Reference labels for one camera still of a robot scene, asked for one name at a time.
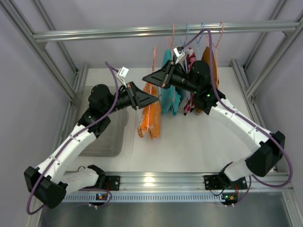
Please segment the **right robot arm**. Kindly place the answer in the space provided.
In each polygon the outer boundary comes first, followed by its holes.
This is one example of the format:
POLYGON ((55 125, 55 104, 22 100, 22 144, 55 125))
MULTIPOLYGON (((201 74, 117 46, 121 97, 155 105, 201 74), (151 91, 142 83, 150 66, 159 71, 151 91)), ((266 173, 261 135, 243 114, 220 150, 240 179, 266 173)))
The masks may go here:
POLYGON ((272 133, 245 117, 226 96, 216 89, 211 68, 204 61, 195 61, 185 72, 174 61, 143 77, 143 81, 168 89, 181 88, 193 94, 194 105, 205 114, 218 120, 241 139, 251 154, 227 164, 215 178, 225 189, 247 176, 264 177, 284 156, 285 136, 272 133))

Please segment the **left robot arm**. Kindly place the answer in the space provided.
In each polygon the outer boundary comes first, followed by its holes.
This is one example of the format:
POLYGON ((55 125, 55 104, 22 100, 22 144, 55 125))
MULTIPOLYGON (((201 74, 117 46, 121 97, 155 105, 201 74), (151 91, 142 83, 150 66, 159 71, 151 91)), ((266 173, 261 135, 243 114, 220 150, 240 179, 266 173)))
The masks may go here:
POLYGON ((44 162, 25 170, 30 197, 53 209, 70 193, 84 188, 105 189, 106 173, 96 165, 71 174, 66 173, 68 167, 109 126, 109 114, 129 106, 142 109, 157 101, 156 96, 140 90, 133 82, 116 87, 115 94, 104 84, 94 86, 88 97, 88 109, 65 141, 44 162))

